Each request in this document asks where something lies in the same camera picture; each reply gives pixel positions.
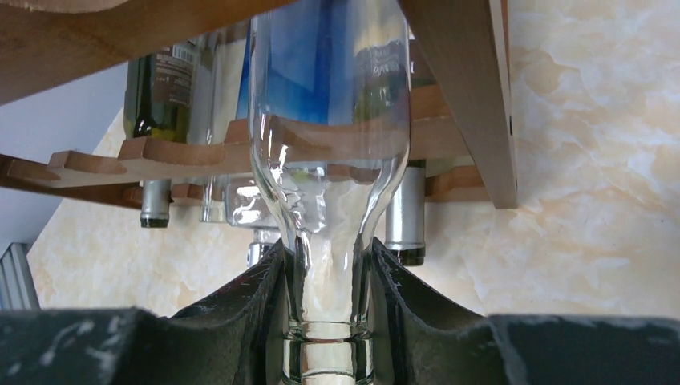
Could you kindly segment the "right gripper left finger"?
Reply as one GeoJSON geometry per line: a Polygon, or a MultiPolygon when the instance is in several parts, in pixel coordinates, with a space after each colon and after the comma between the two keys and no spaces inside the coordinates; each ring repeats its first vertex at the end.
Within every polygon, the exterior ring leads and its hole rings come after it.
{"type": "Polygon", "coordinates": [[[1,314],[4,384],[279,384],[283,248],[171,317],[136,307],[1,314]]]}

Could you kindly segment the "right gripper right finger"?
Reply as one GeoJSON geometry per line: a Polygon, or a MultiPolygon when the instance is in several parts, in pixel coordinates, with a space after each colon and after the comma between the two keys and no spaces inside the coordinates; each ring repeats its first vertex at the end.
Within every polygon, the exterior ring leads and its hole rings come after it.
{"type": "Polygon", "coordinates": [[[477,314],[372,245],[377,384],[676,384],[669,318],[477,314]]]}

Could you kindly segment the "brown wooden wine rack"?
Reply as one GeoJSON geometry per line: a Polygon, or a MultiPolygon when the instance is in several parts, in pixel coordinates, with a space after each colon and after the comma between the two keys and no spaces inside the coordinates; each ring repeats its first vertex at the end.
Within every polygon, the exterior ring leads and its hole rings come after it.
{"type": "MultiPolygon", "coordinates": [[[[500,127],[510,112],[508,4],[409,1],[406,6],[437,79],[411,94],[411,157],[474,160],[429,177],[427,199],[515,207],[512,129],[500,127]]],[[[4,1],[1,101],[14,102],[272,7],[272,1],[4,1]]],[[[136,209],[144,179],[185,181],[249,169],[246,123],[236,120],[221,144],[133,139],[115,157],[64,151],[47,164],[5,154],[1,185],[136,209]]]]}

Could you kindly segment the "clear glass bottle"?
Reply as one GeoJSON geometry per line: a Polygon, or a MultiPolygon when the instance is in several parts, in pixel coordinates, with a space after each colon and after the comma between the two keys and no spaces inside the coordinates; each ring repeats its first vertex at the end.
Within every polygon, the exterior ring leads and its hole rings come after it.
{"type": "Polygon", "coordinates": [[[236,119],[250,22],[218,28],[197,38],[190,144],[223,144],[236,119]]]}
{"type": "Polygon", "coordinates": [[[285,384],[370,384],[371,243],[410,146],[396,1],[296,1],[252,21],[249,134],[284,247],[285,384]]]}

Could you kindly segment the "clear glass bottle front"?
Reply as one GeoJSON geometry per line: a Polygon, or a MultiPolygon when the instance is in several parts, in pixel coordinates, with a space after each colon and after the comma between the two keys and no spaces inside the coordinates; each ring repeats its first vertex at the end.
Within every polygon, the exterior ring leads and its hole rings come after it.
{"type": "Polygon", "coordinates": [[[236,119],[250,22],[218,28],[197,38],[190,144],[223,144],[236,119]]]}

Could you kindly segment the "dark green wine bottle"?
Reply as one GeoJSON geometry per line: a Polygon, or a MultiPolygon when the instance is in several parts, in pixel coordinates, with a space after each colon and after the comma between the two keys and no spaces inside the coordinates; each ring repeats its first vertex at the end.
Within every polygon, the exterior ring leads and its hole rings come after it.
{"type": "Polygon", "coordinates": [[[196,68],[192,39],[127,63],[123,127],[128,139],[149,136],[184,144],[196,68]]]}

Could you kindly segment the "clear glass bottle back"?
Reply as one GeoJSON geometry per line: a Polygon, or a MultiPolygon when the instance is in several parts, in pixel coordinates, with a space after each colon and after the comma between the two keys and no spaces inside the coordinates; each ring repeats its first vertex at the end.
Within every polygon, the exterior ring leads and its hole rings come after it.
{"type": "Polygon", "coordinates": [[[370,384],[371,243],[410,146],[396,1],[296,1],[252,21],[249,134],[284,247],[285,384],[370,384]]]}

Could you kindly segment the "dark wine bottle beige label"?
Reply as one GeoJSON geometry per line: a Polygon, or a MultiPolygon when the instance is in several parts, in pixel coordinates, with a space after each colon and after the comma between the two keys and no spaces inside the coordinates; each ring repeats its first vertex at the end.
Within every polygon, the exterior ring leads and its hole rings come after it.
{"type": "MultiPolygon", "coordinates": [[[[409,34],[411,86],[436,83],[415,36],[409,34]]],[[[425,160],[410,160],[400,186],[386,210],[385,246],[404,266],[420,266],[426,256],[425,242],[425,160]]]]}

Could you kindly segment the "blue square glass bottle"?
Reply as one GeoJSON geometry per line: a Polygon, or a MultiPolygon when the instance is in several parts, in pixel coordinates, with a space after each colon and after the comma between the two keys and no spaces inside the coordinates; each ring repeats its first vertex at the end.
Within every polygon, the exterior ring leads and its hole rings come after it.
{"type": "MultiPolygon", "coordinates": [[[[328,73],[316,66],[328,59],[317,49],[317,34],[297,30],[285,37],[281,31],[265,36],[265,46],[273,62],[267,67],[266,96],[270,111],[278,116],[309,123],[325,123],[329,92],[315,87],[327,81],[328,73]]],[[[251,173],[232,174],[225,182],[226,221],[233,227],[251,229],[248,266],[259,262],[265,251],[280,237],[251,173]]]]}

